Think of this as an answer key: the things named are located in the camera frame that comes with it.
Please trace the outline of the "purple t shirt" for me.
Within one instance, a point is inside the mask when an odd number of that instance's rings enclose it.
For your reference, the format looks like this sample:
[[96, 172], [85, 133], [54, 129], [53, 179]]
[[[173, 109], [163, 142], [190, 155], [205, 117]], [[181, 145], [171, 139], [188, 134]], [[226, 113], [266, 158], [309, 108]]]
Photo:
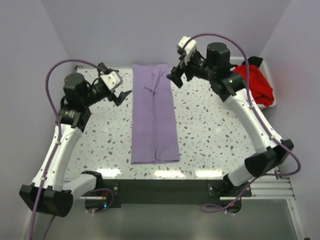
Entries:
[[133, 66], [131, 163], [175, 163], [180, 160], [169, 66]]

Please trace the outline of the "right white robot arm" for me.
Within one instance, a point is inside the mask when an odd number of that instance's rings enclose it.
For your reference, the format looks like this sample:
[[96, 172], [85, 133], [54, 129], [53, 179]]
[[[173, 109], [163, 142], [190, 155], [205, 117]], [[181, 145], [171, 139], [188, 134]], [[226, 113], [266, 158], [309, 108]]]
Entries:
[[247, 91], [242, 75], [232, 70], [230, 50], [224, 43], [210, 43], [206, 58], [203, 58], [195, 40], [181, 40], [177, 53], [180, 62], [171, 69], [167, 78], [178, 88], [183, 86], [183, 75], [188, 82], [194, 77], [208, 81], [213, 92], [235, 113], [253, 144], [255, 154], [223, 177], [223, 192], [233, 197], [241, 190], [242, 184], [281, 165], [294, 144], [290, 139], [284, 140], [264, 117], [252, 94]]

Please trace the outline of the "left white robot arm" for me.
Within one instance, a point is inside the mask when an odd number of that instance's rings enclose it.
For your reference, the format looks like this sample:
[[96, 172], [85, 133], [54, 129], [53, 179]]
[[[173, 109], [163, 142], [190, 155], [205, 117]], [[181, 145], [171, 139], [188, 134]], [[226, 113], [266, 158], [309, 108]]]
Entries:
[[22, 185], [19, 195], [28, 208], [36, 213], [65, 217], [73, 202], [86, 193], [99, 196], [104, 190], [103, 177], [96, 171], [85, 170], [78, 178], [64, 183], [72, 152], [85, 131], [91, 116], [90, 106], [107, 99], [116, 106], [122, 104], [129, 91], [115, 95], [123, 83], [119, 72], [100, 72], [90, 84], [80, 73], [71, 73], [64, 80], [64, 97], [58, 111], [59, 123], [43, 164], [30, 185]]

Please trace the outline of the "white plastic basket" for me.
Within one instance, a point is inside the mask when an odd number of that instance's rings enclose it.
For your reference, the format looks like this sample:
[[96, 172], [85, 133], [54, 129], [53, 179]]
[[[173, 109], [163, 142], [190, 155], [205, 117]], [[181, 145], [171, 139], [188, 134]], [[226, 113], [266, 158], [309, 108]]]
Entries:
[[275, 107], [277, 104], [277, 99], [276, 99], [276, 94], [275, 94], [275, 88], [274, 88], [274, 84], [273, 84], [273, 80], [270, 74], [270, 71], [268, 69], [267, 63], [266, 61], [263, 59], [263, 62], [259, 68], [259, 70], [262, 72], [262, 74], [264, 75], [264, 77], [267, 79], [268, 83], [270, 84], [270, 86], [273, 88], [273, 97], [274, 97], [274, 102], [271, 106], [269, 107], [264, 107], [263, 105], [258, 104], [260, 109], [265, 109], [265, 108], [271, 108], [271, 107]]

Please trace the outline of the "black t shirt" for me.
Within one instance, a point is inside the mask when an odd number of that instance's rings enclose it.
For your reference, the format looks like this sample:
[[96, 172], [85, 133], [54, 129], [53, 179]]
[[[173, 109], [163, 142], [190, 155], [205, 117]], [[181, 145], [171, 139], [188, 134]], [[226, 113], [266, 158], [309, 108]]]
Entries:
[[263, 62], [263, 58], [258, 56], [251, 56], [247, 60], [250, 66], [256, 66], [257, 68], [260, 68]]

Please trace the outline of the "red t shirt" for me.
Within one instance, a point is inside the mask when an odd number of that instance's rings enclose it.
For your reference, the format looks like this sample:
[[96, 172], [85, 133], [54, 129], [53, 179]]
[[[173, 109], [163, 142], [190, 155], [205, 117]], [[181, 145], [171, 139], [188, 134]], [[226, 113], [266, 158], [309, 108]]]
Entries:
[[273, 88], [255, 65], [249, 66], [249, 89], [257, 104], [270, 107], [274, 103]]

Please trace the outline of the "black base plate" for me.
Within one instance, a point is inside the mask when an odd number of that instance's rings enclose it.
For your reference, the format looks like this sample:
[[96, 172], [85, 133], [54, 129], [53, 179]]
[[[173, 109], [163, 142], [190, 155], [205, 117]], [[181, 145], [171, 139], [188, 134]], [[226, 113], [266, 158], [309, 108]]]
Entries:
[[121, 208], [125, 204], [138, 205], [202, 205], [226, 206], [222, 198], [251, 197], [249, 186], [228, 187], [223, 180], [208, 179], [109, 179], [104, 187], [111, 190], [90, 192], [84, 195], [87, 210]]

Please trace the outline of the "aluminium frame rail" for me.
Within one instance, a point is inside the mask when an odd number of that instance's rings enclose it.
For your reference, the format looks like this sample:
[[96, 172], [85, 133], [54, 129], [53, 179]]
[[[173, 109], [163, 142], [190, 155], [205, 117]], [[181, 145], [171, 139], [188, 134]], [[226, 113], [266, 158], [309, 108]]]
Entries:
[[289, 179], [261, 177], [250, 185], [251, 197], [259, 200], [292, 200], [294, 191]]

